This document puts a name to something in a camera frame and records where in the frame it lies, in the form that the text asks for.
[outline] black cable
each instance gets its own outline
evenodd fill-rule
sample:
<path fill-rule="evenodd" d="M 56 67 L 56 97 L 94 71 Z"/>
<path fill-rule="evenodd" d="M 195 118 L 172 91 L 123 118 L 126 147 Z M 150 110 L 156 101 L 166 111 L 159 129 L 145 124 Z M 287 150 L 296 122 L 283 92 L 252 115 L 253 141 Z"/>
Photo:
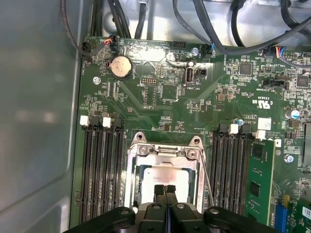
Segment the black cable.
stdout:
<path fill-rule="evenodd" d="M 146 10 L 147 5 L 144 3 L 140 4 L 139 7 L 139 17 L 138 17 L 138 24 L 135 31 L 135 39 L 141 39 L 142 29 L 144 27 L 145 19 L 146 19 Z"/>
<path fill-rule="evenodd" d="M 97 14 L 97 0 L 93 0 L 93 7 L 92 7 L 92 17 L 91 17 L 91 28 L 90 28 L 90 35 L 95 36 L 95 28 L 96 28 L 96 14 Z"/>
<path fill-rule="evenodd" d="M 122 28 L 123 28 L 123 31 L 124 31 L 124 34 L 125 34 L 125 38 L 131 38 L 130 30 L 128 28 L 128 24 L 127 24 L 127 21 L 126 21 L 125 14 L 124 14 L 124 11 L 122 9 L 122 6 L 121 6 L 119 0 L 113 0 L 113 1 L 114 1 L 114 4 L 115 4 L 115 8 L 116 8 L 117 14 L 118 14 L 118 16 L 120 18 L 120 21 L 121 21 L 121 24 L 122 24 Z"/>
<path fill-rule="evenodd" d="M 97 1 L 97 11 L 96 11 L 96 35 L 103 35 L 103 3 L 104 0 Z"/>
<path fill-rule="evenodd" d="M 177 3 L 178 0 L 173 0 L 173 10 L 174 10 L 174 14 L 176 19 L 178 20 L 178 22 L 181 24 L 181 26 L 183 26 L 188 32 L 190 32 L 191 34 L 195 35 L 197 38 L 199 38 L 200 40 L 202 40 L 204 43 L 210 45 L 210 41 L 208 41 L 204 36 L 202 36 L 201 34 L 199 34 L 195 29 L 193 29 L 185 20 L 184 18 L 182 18 L 181 14 L 178 11 L 177 8 Z"/>
<path fill-rule="evenodd" d="M 228 48 L 227 46 L 223 46 L 222 43 L 220 42 L 220 40 L 219 40 L 219 38 L 218 38 L 214 28 L 213 28 L 213 25 L 212 25 L 212 23 L 208 17 L 208 14 L 207 14 L 206 8 L 203 4 L 203 1 L 202 0 L 193 0 L 193 3 L 194 3 L 195 10 L 198 14 L 198 17 L 200 19 L 200 22 L 202 24 L 203 29 L 205 30 L 207 35 L 210 37 L 210 39 L 214 43 L 215 47 L 221 53 L 228 54 L 228 55 L 248 54 L 250 52 L 254 52 L 254 51 L 261 50 L 261 49 L 264 49 L 266 47 L 278 44 L 278 43 L 288 39 L 289 37 L 293 36 L 296 32 L 300 31 L 301 29 L 303 29 L 304 27 L 306 27 L 308 24 L 311 23 L 311 17 L 309 17 L 305 21 L 300 23 L 294 29 L 291 29 L 291 30 L 287 31 L 286 33 L 284 33 L 283 35 L 280 35 L 280 36 L 273 38 L 269 41 L 266 41 L 262 44 L 247 47 L 247 48 L 233 49 L 233 48 Z"/>
<path fill-rule="evenodd" d="M 287 26 L 289 26 L 290 28 L 294 28 L 298 26 L 299 23 L 293 18 L 293 16 L 289 12 L 289 3 L 289 0 L 281 0 L 281 15 Z M 299 33 L 303 34 L 307 38 L 311 38 L 311 31 L 307 28 L 303 28 L 299 31 Z"/>
<path fill-rule="evenodd" d="M 245 47 L 245 45 L 243 44 L 243 42 L 239 36 L 239 32 L 238 32 L 238 25 L 237 25 L 238 12 L 239 12 L 239 8 L 235 8 L 232 10 L 231 31 L 232 31 L 233 39 L 234 39 L 235 43 L 237 44 L 237 46 Z"/>
<path fill-rule="evenodd" d="M 113 20 L 114 20 L 116 27 L 117 27 L 118 35 L 119 35 L 119 37 L 124 38 L 123 27 L 122 27 L 121 21 L 119 19 L 119 16 L 117 14 L 117 11 L 115 9 L 115 4 L 114 4 L 113 0 L 108 0 L 108 4 L 109 4 L 110 10 L 111 10 Z"/>
<path fill-rule="evenodd" d="M 65 27 L 65 31 L 66 31 L 66 35 L 67 37 L 69 38 L 72 46 L 79 52 L 81 53 L 82 55 L 86 56 L 86 57 L 91 57 L 91 56 L 94 56 L 96 55 L 97 53 L 99 53 L 104 47 L 105 47 L 105 44 L 102 43 L 101 45 L 99 45 L 93 52 L 84 52 L 83 49 L 81 49 L 77 43 L 75 42 L 73 36 L 72 36 L 72 33 L 71 33 L 71 30 L 70 30 L 70 26 L 69 26 L 69 23 L 68 23 L 68 19 L 67 19 L 67 12 L 66 12 L 66 0 L 61 0 L 60 2 L 60 6 L 61 6 L 61 11 L 62 11 L 62 20 L 63 20 L 63 23 L 64 23 L 64 27 Z"/>

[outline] blue connector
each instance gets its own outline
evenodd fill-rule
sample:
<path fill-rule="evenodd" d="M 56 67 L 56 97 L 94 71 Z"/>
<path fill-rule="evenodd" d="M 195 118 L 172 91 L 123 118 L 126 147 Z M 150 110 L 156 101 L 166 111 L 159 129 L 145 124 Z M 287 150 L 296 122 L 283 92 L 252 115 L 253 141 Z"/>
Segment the blue connector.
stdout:
<path fill-rule="evenodd" d="M 274 229 L 280 233 L 286 233 L 286 222 L 287 222 L 288 210 L 283 205 L 276 205 L 276 216 L 274 222 Z"/>

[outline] gray metal panel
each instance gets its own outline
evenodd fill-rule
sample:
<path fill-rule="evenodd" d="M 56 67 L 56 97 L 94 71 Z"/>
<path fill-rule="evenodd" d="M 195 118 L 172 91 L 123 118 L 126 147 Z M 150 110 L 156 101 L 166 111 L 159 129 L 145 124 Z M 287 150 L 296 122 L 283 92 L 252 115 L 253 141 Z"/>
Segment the gray metal panel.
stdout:
<path fill-rule="evenodd" d="M 82 28 L 86 35 L 87 1 L 67 2 L 73 34 Z M 62 232 L 69 225 L 76 52 L 59 0 L 1 1 L 0 20 L 0 232 Z"/>
<path fill-rule="evenodd" d="M 138 23 L 138 1 L 121 0 L 125 14 L 130 21 L 129 27 L 132 36 L 135 34 Z M 205 2 L 205 6 L 221 42 L 225 45 L 235 46 L 230 29 L 231 11 L 229 2 L 232 1 L 213 0 Z M 311 15 L 311 1 L 306 3 L 292 2 L 290 12 L 298 22 Z M 246 46 L 267 41 L 289 30 L 289 27 L 282 20 L 279 6 L 280 1 L 278 0 L 248 0 L 246 2 L 238 15 L 239 34 Z M 195 30 L 202 35 L 206 35 L 198 20 L 192 0 L 179 0 L 178 9 L 184 19 Z M 104 13 L 104 29 L 107 32 L 115 31 L 114 24 L 111 21 L 112 17 L 109 17 L 108 6 L 104 6 Z M 172 0 L 149 0 L 148 14 L 142 35 L 143 39 L 199 42 L 199 39 L 186 31 L 176 20 Z M 295 48 L 311 45 L 311 42 L 297 33 L 292 38 L 284 41 L 282 45 Z"/>

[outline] screw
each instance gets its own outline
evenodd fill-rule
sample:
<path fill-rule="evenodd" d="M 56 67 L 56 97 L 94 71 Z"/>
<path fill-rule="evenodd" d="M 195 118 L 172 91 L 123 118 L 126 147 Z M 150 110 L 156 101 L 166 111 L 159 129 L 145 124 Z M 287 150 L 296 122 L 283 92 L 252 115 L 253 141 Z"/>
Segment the screw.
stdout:
<path fill-rule="evenodd" d="M 178 209 L 184 209 L 185 208 L 185 205 L 184 204 L 177 204 L 176 207 Z"/>
<path fill-rule="evenodd" d="M 140 155 L 146 155 L 148 153 L 148 148 L 146 146 L 141 146 L 138 151 Z"/>
<path fill-rule="evenodd" d="M 199 49 L 198 49 L 198 48 L 192 48 L 192 49 L 191 49 L 191 54 L 192 54 L 193 56 L 199 55 Z"/>
<path fill-rule="evenodd" d="M 187 153 L 188 158 L 195 159 L 196 158 L 196 151 L 195 150 L 189 150 Z"/>
<path fill-rule="evenodd" d="M 294 161 L 294 157 L 292 155 L 290 155 L 290 154 L 287 154 L 287 155 L 284 156 L 284 161 L 286 163 L 292 163 Z"/>
<path fill-rule="evenodd" d="M 219 214 L 219 211 L 216 210 L 216 209 L 210 209 L 209 211 L 210 211 L 212 214 L 214 214 L 214 215 Z"/>
<path fill-rule="evenodd" d="M 127 210 L 121 211 L 121 214 L 122 214 L 122 215 L 128 215 L 128 213 L 129 213 L 129 212 L 128 212 Z"/>
<path fill-rule="evenodd" d="M 101 78 L 100 78 L 100 77 L 94 77 L 94 78 L 93 78 L 93 83 L 94 83 L 95 85 L 100 84 L 100 83 L 101 83 Z"/>

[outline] motherboard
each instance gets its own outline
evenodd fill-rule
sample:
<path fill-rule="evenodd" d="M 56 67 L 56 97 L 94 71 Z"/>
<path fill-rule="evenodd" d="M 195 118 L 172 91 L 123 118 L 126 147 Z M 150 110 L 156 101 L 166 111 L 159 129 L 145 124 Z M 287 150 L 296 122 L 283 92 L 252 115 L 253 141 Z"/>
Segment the motherboard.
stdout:
<path fill-rule="evenodd" d="M 199 212 L 214 204 L 294 232 L 300 218 L 287 220 L 307 212 L 299 199 L 311 188 L 310 70 L 271 48 L 227 56 L 206 44 L 87 37 L 84 49 L 101 43 L 82 63 L 70 227 L 153 202 L 155 185 L 172 184 Z M 283 57 L 306 65 L 308 55 Z"/>

